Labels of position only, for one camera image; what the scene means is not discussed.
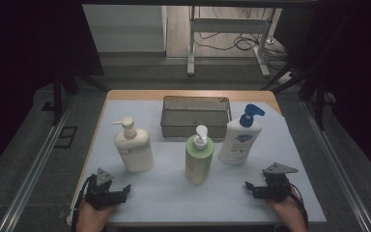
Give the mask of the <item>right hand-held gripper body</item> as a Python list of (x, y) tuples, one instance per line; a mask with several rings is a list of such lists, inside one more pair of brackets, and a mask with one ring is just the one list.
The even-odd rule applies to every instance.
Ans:
[(290, 196), (292, 199), (297, 200), (293, 195), (287, 174), (298, 172), (296, 168), (278, 162), (274, 162), (265, 168), (263, 174), (267, 186), (264, 198), (272, 199), (275, 202), (282, 202), (286, 197)]

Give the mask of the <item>black tripod stand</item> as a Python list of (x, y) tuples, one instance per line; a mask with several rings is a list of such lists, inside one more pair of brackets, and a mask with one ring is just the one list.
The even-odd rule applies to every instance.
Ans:
[(308, 101), (313, 94), (316, 95), (314, 120), (318, 128), (323, 131), (325, 129), (323, 113), (325, 106), (326, 83), (323, 76), (318, 74), (318, 65), (313, 65), (308, 70), (299, 72), (284, 83), (275, 86), (275, 84), (295, 65), (296, 63), (294, 61), (288, 62), (273, 78), (269, 80), (269, 82), (263, 87), (263, 90), (271, 90), (273, 93), (277, 94), (303, 81), (298, 96), (301, 100)]
[(79, 71), (76, 68), (64, 68), (58, 65), (53, 74), (53, 126), (56, 126), (60, 122), (63, 115), (62, 89), (65, 89), (69, 95), (76, 95), (78, 93), (79, 88), (75, 80), (76, 77), (79, 77), (105, 93), (109, 91), (105, 85), (95, 80), (89, 74)]

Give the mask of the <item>white metal stand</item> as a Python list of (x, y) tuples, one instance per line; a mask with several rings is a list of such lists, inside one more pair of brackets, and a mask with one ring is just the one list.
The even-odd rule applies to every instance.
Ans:
[(271, 73), (263, 58), (265, 43), (271, 30), (276, 8), (271, 9), (267, 18), (224, 18), (199, 17), (195, 15), (196, 7), (189, 8), (189, 43), (187, 51), (186, 73), (195, 74), (194, 36), (196, 33), (256, 34), (260, 36), (259, 44), (252, 48), (263, 77)]

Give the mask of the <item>grey metal mesh basket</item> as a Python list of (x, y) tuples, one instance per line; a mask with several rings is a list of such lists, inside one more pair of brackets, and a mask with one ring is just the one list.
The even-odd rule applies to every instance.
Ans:
[(190, 137), (196, 127), (208, 128), (213, 139), (225, 137), (227, 123), (232, 120), (226, 97), (165, 96), (160, 120), (163, 137)]

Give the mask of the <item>cream pump bottle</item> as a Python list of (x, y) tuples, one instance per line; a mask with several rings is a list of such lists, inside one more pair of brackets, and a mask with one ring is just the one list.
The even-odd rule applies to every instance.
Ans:
[(114, 138), (114, 144), (130, 173), (138, 173), (151, 169), (154, 166), (154, 157), (149, 133), (144, 129), (137, 129), (131, 117), (113, 122), (121, 125), (123, 131)]

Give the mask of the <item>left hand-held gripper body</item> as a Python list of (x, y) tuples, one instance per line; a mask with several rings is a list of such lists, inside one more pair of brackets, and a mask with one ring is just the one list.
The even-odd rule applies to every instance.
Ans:
[(112, 205), (112, 199), (119, 197), (115, 192), (110, 192), (114, 176), (105, 170), (99, 168), (97, 174), (89, 178), (89, 184), (86, 190), (86, 201), (96, 210), (102, 210)]

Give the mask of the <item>metal floor rail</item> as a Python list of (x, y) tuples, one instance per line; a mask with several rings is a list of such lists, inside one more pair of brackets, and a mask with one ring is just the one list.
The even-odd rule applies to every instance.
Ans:
[(350, 208), (357, 220), (357, 223), (359, 224), (359, 227), (361, 228), (362, 232), (371, 232), (371, 217), (359, 194), (351, 183), (351, 180), (348, 177), (342, 163), (340, 162), (333, 146), (328, 140), (328, 136), (318, 126), (315, 119), (316, 113), (313, 111), (311, 105), (308, 102), (302, 101), (301, 105), (306, 112), (309, 123), (311, 124), (317, 138), (322, 145), (323, 151), (327, 156), (331, 170), (350, 205)]
[(39, 150), (36, 158), (31, 164), (27, 175), (23, 179), (20, 187), (16, 191), (14, 198), (2, 217), (0, 222), (0, 232), (14, 232), (14, 229), (26, 207), (27, 202), (40, 179), (46, 162), (54, 148), (56, 140), (65, 125), (65, 122), (70, 114), (71, 107), (74, 104), (75, 97), (67, 97), (62, 107), (59, 121), (51, 127), (49, 134), (46, 136), (44, 144)]

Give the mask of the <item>person's right hand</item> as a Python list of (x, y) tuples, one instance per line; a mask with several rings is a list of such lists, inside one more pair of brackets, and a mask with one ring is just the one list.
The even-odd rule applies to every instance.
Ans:
[(292, 197), (288, 196), (282, 202), (266, 200), (266, 203), (290, 232), (308, 232), (300, 206)]

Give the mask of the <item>green pump bottle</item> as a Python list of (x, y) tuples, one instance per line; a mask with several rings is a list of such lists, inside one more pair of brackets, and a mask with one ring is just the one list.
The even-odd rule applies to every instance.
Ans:
[(214, 142), (208, 137), (208, 128), (200, 125), (185, 145), (185, 177), (194, 185), (206, 182), (214, 155)]

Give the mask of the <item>white bottle with blue pump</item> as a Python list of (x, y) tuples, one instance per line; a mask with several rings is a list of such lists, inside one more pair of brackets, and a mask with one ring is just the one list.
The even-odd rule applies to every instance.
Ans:
[(262, 130), (254, 116), (264, 116), (265, 111), (255, 104), (248, 104), (244, 114), (227, 124), (225, 139), (218, 157), (226, 163), (240, 164), (248, 159), (249, 152)]

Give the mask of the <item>person's left hand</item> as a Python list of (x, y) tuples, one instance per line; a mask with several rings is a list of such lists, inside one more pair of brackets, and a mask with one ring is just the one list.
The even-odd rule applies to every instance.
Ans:
[(101, 232), (113, 211), (113, 207), (96, 210), (83, 200), (78, 210), (76, 232)]

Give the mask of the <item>white cabinet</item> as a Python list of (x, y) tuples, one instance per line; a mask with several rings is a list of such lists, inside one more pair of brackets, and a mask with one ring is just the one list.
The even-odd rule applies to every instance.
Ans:
[(164, 52), (165, 6), (84, 5), (98, 52)]

